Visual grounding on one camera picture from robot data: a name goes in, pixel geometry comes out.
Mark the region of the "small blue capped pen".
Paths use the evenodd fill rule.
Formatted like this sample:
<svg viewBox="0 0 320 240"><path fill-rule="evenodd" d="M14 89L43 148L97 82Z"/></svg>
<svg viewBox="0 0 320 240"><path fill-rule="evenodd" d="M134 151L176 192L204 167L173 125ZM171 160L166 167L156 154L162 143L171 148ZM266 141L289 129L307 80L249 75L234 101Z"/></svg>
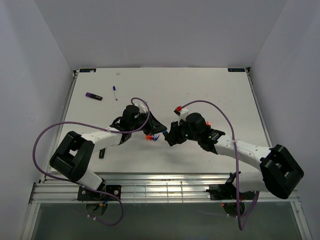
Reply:
<svg viewBox="0 0 320 240"><path fill-rule="evenodd" d="M116 86L113 86L112 89L113 89L114 98L115 98L116 101L118 101Z"/></svg>

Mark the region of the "pink capped black highlighter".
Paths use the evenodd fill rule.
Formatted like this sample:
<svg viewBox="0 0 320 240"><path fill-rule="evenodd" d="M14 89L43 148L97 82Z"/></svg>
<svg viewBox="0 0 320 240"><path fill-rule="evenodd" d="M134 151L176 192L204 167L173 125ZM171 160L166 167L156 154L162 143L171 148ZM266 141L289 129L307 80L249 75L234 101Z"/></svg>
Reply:
<svg viewBox="0 0 320 240"><path fill-rule="evenodd" d="M105 148L103 148L103 149L101 149L100 151L99 151L99 158L100 159L103 159L104 158L104 156L105 156L105 152L106 152L106 149Z"/></svg>

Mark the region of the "purple capped black highlighter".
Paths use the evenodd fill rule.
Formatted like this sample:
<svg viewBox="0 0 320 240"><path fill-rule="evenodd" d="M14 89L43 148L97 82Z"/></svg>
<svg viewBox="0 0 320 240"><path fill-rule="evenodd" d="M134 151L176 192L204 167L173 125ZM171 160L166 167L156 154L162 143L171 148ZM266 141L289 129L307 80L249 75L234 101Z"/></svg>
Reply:
<svg viewBox="0 0 320 240"><path fill-rule="evenodd" d="M103 100L103 97L102 97L102 96L99 96L99 95L96 95L96 94L90 93L90 92L87 92L87 93L85 94L85 96L88 97L88 98L97 100L97 101L102 101L102 100Z"/></svg>

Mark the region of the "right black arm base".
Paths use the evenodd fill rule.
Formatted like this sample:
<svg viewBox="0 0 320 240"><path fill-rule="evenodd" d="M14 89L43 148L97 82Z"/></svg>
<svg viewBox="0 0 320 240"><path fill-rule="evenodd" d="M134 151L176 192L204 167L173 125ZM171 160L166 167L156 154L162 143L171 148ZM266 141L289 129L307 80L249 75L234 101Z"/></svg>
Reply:
<svg viewBox="0 0 320 240"><path fill-rule="evenodd" d="M235 181L236 173L230 173L224 184L210 184L206 192L211 200L236 200L236 187L233 186Z"/></svg>

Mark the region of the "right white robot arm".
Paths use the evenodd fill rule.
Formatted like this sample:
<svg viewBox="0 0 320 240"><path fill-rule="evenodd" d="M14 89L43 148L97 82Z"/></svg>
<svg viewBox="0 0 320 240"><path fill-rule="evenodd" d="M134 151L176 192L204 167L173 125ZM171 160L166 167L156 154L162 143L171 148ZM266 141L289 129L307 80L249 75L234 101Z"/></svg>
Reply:
<svg viewBox="0 0 320 240"><path fill-rule="evenodd" d="M194 141L206 152L254 167L256 172L236 170L225 182L226 194L232 199L247 192L269 192L287 199L305 175L285 146L263 147L235 141L225 132L211 128L199 113L172 122L164 137L170 146Z"/></svg>

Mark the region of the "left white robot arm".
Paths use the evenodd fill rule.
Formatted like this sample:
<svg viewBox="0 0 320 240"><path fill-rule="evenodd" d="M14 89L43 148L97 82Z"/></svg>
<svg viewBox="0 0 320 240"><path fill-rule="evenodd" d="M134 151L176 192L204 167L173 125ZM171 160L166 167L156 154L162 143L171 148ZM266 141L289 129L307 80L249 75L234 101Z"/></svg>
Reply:
<svg viewBox="0 0 320 240"><path fill-rule="evenodd" d="M70 131L63 138L49 164L69 181L88 187L88 193L100 200L106 195L104 179L88 168L92 154L125 143L131 131L155 135L167 130L151 112L141 106L128 105L107 131L78 134Z"/></svg>

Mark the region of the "right blue corner label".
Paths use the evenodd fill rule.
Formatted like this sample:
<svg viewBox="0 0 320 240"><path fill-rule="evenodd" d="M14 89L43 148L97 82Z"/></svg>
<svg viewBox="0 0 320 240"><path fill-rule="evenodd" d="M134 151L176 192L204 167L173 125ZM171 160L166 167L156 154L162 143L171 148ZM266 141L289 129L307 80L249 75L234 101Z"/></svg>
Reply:
<svg viewBox="0 0 320 240"><path fill-rule="evenodd" d="M233 73L242 73L245 72L246 70L244 68L228 68L228 72L233 72Z"/></svg>

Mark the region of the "blue corner label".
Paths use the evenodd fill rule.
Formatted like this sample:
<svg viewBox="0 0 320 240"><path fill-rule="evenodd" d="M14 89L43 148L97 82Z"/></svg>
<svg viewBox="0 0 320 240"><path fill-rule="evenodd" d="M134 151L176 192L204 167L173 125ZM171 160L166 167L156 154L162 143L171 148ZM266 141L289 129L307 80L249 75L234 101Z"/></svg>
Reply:
<svg viewBox="0 0 320 240"><path fill-rule="evenodd" d="M96 68L81 68L79 73L95 73L96 70Z"/></svg>
<svg viewBox="0 0 320 240"><path fill-rule="evenodd" d="M228 68L228 72L233 72L233 73L242 73L245 72L246 70L244 68Z"/></svg>

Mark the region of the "left blue corner label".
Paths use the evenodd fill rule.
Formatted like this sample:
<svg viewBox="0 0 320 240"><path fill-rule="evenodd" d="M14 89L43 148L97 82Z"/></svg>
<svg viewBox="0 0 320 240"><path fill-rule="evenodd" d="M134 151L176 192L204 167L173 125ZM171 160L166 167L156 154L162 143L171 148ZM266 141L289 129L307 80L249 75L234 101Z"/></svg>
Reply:
<svg viewBox="0 0 320 240"><path fill-rule="evenodd" d="M96 70L96 68L81 68L79 73L95 73Z"/></svg>

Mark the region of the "aluminium frame rail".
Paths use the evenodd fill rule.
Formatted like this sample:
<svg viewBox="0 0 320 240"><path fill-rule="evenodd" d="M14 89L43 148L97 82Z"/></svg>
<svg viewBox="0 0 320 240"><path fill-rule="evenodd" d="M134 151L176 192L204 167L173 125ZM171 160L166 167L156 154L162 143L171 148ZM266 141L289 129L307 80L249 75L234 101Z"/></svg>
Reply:
<svg viewBox="0 0 320 240"><path fill-rule="evenodd" d="M223 184L228 174L139 174L109 173L102 178L109 185L121 186L124 204L209 203L208 188ZM35 183L30 203L76 203L79 187L67 181L47 178Z"/></svg>

